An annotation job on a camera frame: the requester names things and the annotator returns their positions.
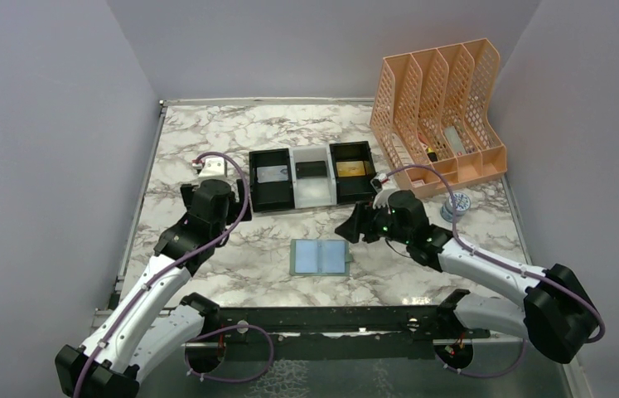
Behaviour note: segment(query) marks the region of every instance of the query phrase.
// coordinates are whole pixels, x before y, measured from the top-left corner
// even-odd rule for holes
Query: screw
[[[238,322],[238,324],[239,324],[239,325],[247,325],[248,323],[247,323],[247,322],[245,322],[243,319],[241,319],[241,320]],[[244,333],[248,332],[248,328],[238,328],[238,329],[236,329],[236,332],[239,332],[239,333],[241,333],[241,334],[244,334]]]
[[[411,330],[412,332],[416,332],[416,330],[418,329],[418,320],[416,318],[410,318],[409,321],[407,322],[407,328],[409,330]]]

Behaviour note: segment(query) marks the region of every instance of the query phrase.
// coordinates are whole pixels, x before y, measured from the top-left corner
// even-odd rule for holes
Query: small round container
[[[453,211],[451,197],[447,196],[441,206],[441,217],[448,222],[452,222],[455,217],[456,222],[459,222],[470,208],[470,197],[462,192],[455,192],[453,195],[456,197],[456,210]]]

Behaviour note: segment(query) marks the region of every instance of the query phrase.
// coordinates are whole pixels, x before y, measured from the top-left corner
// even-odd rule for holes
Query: small object in organizer
[[[428,156],[428,160],[430,160],[432,162],[437,162],[438,161],[438,156],[433,151],[433,149],[431,149],[431,147],[429,147],[428,145],[426,147],[426,156]]]
[[[289,179],[287,166],[258,167],[258,183],[287,181]]]
[[[366,174],[365,162],[358,160],[355,162],[336,162],[338,177],[360,177]]]
[[[455,127],[446,127],[443,130],[443,135],[446,136],[448,143],[451,144],[451,149],[453,150],[453,153],[456,154],[456,156],[462,156],[467,153],[465,147],[463,147],[462,145],[461,138],[458,137],[458,131],[456,131]]]
[[[468,195],[462,192],[456,192],[454,196],[456,197],[455,211],[453,210],[450,197],[446,197],[446,200],[443,201],[443,206],[441,206],[441,217],[448,222],[452,222],[454,216],[456,222],[459,222],[463,215],[465,215],[466,211],[470,208],[470,197]]]
[[[353,261],[345,240],[292,239],[291,275],[347,276]]]

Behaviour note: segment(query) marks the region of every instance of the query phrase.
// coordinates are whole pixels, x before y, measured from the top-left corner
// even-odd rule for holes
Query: white connector block
[[[204,167],[201,169],[198,178],[202,182],[211,178],[226,178],[226,175],[226,160],[219,156],[209,156],[204,159]]]
[[[381,207],[387,206],[387,200],[389,199],[389,196],[397,192],[399,190],[399,187],[397,187],[397,183],[394,182],[394,177],[387,178],[387,173],[385,172],[381,172],[376,175],[374,180],[375,179],[380,182],[387,180],[385,182],[382,182],[382,187],[379,191],[377,191],[377,195],[375,195],[375,199],[373,199],[373,208],[379,209]]]

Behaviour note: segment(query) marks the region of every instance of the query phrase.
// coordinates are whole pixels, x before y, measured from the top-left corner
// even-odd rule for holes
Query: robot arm
[[[594,308],[573,271],[563,265],[552,269],[524,265],[481,249],[477,249],[480,255],[474,255],[465,249],[474,245],[428,221],[423,203],[411,191],[383,190],[373,202],[357,203],[336,233],[351,243],[361,236],[367,243],[381,238],[402,243],[420,265],[468,278],[509,300],[483,298],[467,291],[457,295],[449,303],[460,323],[455,328],[506,332],[530,340],[553,361],[569,363],[599,326],[593,313],[541,280],[554,281]]]
[[[238,181],[239,195],[244,186]],[[56,356],[60,386],[74,396],[80,375],[80,396],[134,397],[150,371],[184,342],[200,334],[207,320],[206,303],[183,303],[167,318],[159,318],[165,304],[208,260],[215,247],[202,246],[218,238],[234,220],[247,221],[243,207],[228,183],[208,179],[199,186],[183,185],[185,215],[165,230],[143,274],[107,321],[82,344],[64,346]],[[177,260],[201,250],[178,266]]]

